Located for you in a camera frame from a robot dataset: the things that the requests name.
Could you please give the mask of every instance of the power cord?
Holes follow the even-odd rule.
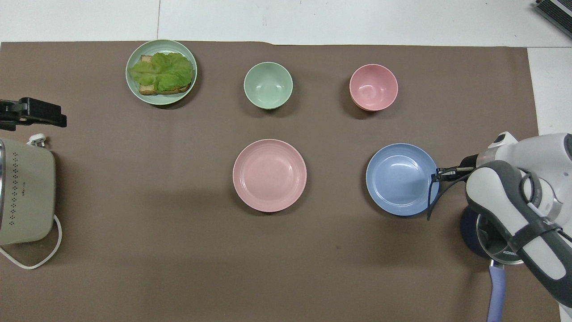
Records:
[[[14,257],[10,256],[10,254],[6,253],[6,251],[3,250],[1,247],[0,247],[0,253],[2,253],[2,255],[6,256],[6,258],[8,258],[12,263],[18,265],[19,267],[21,267],[23,269],[35,269],[35,268],[42,266],[52,256],[54,256],[54,254],[56,253],[56,251],[59,248],[59,245],[62,242],[62,225],[59,223],[58,216],[54,215],[54,220],[55,220],[55,224],[58,226],[58,242],[55,244],[54,250],[52,250],[51,253],[46,258],[44,258],[41,262],[39,262],[33,266],[26,266],[26,265],[20,263],[19,261],[17,261]]]

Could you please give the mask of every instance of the lettuce leaf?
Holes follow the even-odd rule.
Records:
[[[156,53],[151,56],[151,62],[139,61],[127,71],[139,84],[153,84],[159,92],[185,87],[192,79],[192,66],[179,53]]]

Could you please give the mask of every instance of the pink plate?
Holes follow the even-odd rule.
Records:
[[[363,65],[349,80],[349,94],[354,103],[366,111],[379,111],[391,105],[397,97],[395,75],[378,64]]]
[[[292,205],[306,186],[306,164],[290,144],[265,139],[240,152],[232,169],[236,193],[248,206],[272,213]]]

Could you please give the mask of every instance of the bowl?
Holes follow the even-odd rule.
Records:
[[[290,98],[292,76],[275,62],[261,62],[244,77],[244,93],[250,102],[262,109],[275,109]]]
[[[390,106],[397,97],[397,91],[395,75],[378,64],[358,68],[349,80],[349,94],[353,102],[370,112]]]
[[[139,60],[141,60],[141,55],[152,56],[156,53],[179,53],[189,60],[193,68],[193,75],[190,81],[189,89],[187,89],[186,92],[169,95],[143,95],[139,92],[139,83],[131,77],[127,69],[133,67],[135,63],[139,62]],[[151,40],[135,49],[135,51],[129,57],[129,60],[127,60],[127,66],[125,67],[125,80],[127,81],[127,85],[129,86],[131,92],[140,100],[153,105],[172,104],[185,97],[193,88],[194,83],[197,80],[197,61],[194,59],[194,56],[190,50],[180,42],[166,39]]]

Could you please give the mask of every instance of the plate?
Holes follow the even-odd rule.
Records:
[[[129,72],[127,71],[128,68],[131,68],[141,60],[141,55],[149,55],[152,56],[156,53],[179,53],[185,56],[186,59],[189,60],[191,66],[193,67],[193,75],[190,81],[189,89],[187,89],[184,93],[177,93],[177,94],[169,94],[169,95],[142,95],[139,93],[139,83],[136,82]],[[125,67],[125,79],[127,80],[127,85],[131,92],[137,96],[140,100],[153,104],[153,105],[167,105],[175,103],[185,97],[190,90],[194,86],[194,82],[197,80],[197,61],[194,59],[193,54],[190,50],[185,47],[180,42],[174,40],[166,40],[166,39],[159,39],[159,40],[151,40],[143,45],[139,46],[129,57],[127,60],[127,66]]]
[[[245,147],[232,169],[232,181],[240,199],[267,213],[296,202],[306,179],[306,164],[300,153],[275,139],[259,140]]]
[[[412,216],[427,208],[431,174],[437,166],[421,148],[407,143],[390,144],[379,150],[366,170],[366,185],[371,198],[388,213]],[[433,185],[431,201],[439,183]]]

